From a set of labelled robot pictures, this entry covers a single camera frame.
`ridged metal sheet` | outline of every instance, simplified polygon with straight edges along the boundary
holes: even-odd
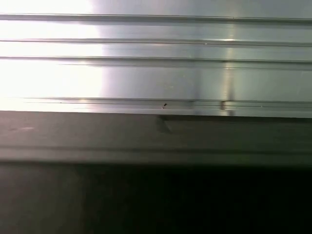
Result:
[[[12,0],[0,14],[1,110],[312,117],[307,0]]]

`metal panel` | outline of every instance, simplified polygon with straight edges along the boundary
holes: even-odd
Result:
[[[12,0],[0,27],[1,110],[311,116],[307,0]]]
[[[19,65],[16,70],[9,63],[1,67],[0,76],[7,81],[0,97],[312,102],[312,71],[43,64]]]
[[[312,47],[163,43],[0,42],[1,57],[167,58],[258,61],[312,61]]]
[[[111,22],[3,20],[1,41],[166,42],[311,45],[312,25],[274,22]]]
[[[0,9],[3,14],[312,18],[309,0],[10,0]]]

